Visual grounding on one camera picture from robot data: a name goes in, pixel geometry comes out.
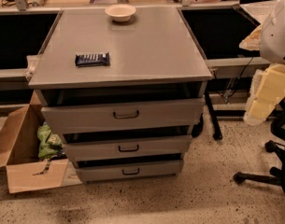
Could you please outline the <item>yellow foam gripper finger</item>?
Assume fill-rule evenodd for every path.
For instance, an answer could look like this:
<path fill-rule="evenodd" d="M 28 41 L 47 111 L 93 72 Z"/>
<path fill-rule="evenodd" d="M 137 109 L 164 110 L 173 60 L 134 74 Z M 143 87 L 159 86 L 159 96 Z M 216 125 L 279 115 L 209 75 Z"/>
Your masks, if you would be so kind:
<path fill-rule="evenodd" d="M 261 124 L 284 97 L 285 65 L 273 63 L 264 71 L 257 70 L 251 81 L 244 121 L 251 126 Z"/>

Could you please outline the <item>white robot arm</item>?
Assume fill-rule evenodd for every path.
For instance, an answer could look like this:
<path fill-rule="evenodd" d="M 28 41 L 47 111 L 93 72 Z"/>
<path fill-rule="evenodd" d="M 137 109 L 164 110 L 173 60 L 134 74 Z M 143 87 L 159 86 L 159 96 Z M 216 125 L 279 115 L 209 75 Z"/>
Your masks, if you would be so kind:
<path fill-rule="evenodd" d="M 250 86 L 244 121 L 251 126 L 266 121 L 276 105 L 285 98 L 285 0 L 280 0 L 262 25 L 240 44 L 247 50 L 259 50 L 270 62 L 264 71 L 257 70 Z"/>

